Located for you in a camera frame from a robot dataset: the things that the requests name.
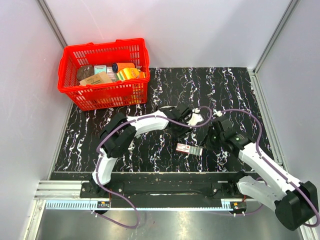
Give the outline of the staple box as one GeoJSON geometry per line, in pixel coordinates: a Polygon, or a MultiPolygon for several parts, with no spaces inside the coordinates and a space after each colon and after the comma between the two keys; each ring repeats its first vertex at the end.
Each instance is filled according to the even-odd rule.
{"type": "Polygon", "coordinates": [[[189,155],[201,156],[203,149],[197,146],[190,146],[182,143],[178,143],[176,146],[176,151],[181,153],[186,153],[189,155]]]}

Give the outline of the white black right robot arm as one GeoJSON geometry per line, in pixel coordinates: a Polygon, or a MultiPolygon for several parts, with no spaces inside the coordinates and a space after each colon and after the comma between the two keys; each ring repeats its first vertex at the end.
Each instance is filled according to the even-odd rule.
{"type": "Polygon", "coordinates": [[[212,121],[205,137],[207,149],[224,148],[232,156],[250,166],[263,183],[238,172],[227,186],[233,198],[246,195],[272,210],[279,222],[294,231],[313,217],[319,217],[318,192],[310,182],[294,177],[263,151],[252,137],[237,131],[231,121],[220,116],[212,121]]]}

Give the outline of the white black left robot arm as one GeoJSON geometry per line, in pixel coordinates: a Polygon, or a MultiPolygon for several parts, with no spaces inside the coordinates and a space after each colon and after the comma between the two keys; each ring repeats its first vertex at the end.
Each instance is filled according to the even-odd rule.
{"type": "Polygon", "coordinates": [[[147,132],[170,129],[179,137],[191,131],[197,113],[184,105],[166,106],[154,113],[142,116],[125,116],[117,113],[100,133],[97,147],[98,163],[92,173],[91,192],[103,198],[108,192],[108,183],[116,161],[129,149],[134,138],[147,132]]]}

